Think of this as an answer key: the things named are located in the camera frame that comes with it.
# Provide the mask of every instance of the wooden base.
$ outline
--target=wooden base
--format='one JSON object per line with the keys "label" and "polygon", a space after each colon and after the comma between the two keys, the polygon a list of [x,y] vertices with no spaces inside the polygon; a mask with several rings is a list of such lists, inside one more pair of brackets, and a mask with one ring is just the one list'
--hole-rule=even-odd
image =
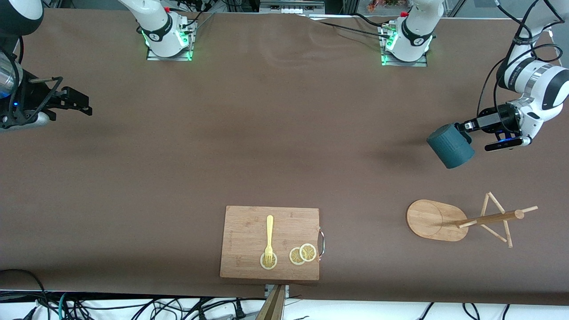
{"label": "wooden base", "polygon": [[461,209],[450,204],[417,200],[407,209],[407,224],[419,237],[459,241],[468,233],[468,227],[458,228],[455,223],[465,220],[466,215]]}

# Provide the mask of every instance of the table surface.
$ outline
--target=table surface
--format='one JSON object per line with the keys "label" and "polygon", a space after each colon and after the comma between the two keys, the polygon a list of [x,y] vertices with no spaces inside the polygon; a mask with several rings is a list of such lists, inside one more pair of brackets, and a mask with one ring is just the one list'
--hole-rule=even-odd
{"label": "table surface", "polygon": [[[320,281],[293,295],[569,303],[569,113],[521,149],[485,153],[493,137],[476,133],[454,170],[425,142],[475,115],[514,23],[441,20],[427,68],[384,67],[377,38],[296,15],[216,14],[187,63],[145,61],[136,26],[129,12],[46,10],[24,38],[25,69],[63,76],[93,116],[0,136],[0,268],[50,290],[261,296],[219,277],[225,207],[308,207],[326,253]],[[513,249],[481,228],[450,243],[406,225],[415,200],[471,218],[488,191],[506,210],[539,206],[510,224]]]}

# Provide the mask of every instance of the metal bracket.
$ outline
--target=metal bracket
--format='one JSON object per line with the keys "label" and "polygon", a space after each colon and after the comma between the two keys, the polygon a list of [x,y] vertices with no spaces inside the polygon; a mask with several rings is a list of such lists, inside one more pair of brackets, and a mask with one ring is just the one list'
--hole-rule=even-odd
{"label": "metal bracket", "polygon": [[[273,291],[273,289],[275,289],[277,287],[277,285],[265,285],[265,298],[269,297],[269,294],[271,294],[271,291]],[[288,297],[290,296],[290,292],[288,289],[288,285],[284,286],[284,289],[286,291],[286,294],[284,295],[285,299],[288,299]]]}
{"label": "metal bracket", "polygon": [[381,65],[394,65],[397,67],[426,67],[427,66],[427,55],[423,54],[421,58],[417,61],[407,62],[397,59],[389,50],[386,49],[387,46],[391,45],[391,42],[397,36],[395,31],[395,25],[391,23],[384,23],[381,27],[377,27],[377,32],[381,35],[390,36],[389,39],[378,37],[380,40],[380,50],[381,50]]}
{"label": "metal bracket", "polygon": [[[182,16],[182,25],[188,23],[188,18]],[[183,48],[178,54],[171,56],[171,57],[161,57],[157,56],[148,48],[146,52],[146,60],[148,61],[192,61],[193,57],[193,45],[196,42],[196,31],[197,31],[197,23],[198,21],[195,20],[190,23],[186,28],[180,29],[180,37],[183,41],[187,41],[189,44],[186,48]]]}

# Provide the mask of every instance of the wooden post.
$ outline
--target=wooden post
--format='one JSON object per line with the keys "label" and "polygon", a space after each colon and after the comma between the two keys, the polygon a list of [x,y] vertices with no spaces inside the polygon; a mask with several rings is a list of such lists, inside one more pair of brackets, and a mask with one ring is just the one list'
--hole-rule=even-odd
{"label": "wooden post", "polygon": [[472,224],[490,224],[496,223],[501,221],[508,221],[508,220],[517,220],[523,219],[524,213],[522,210],[515,210],[515,211],[508,211],[504,214],[495,214],[489,216],[481,216],[474,219],[466,219],[455,222],[455,225],[459,228],[464,228]]}

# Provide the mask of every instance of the yellow fork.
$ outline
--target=yellow fork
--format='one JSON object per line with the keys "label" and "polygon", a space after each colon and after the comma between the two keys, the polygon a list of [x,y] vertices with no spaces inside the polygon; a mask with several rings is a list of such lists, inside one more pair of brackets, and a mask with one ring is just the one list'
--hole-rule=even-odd
{"label": "yellow fork", "polygon": [[273,247],[271,242],[273,240],[273,216],[267,216],[267,247],[265,248],[265,265],[273,263]]}

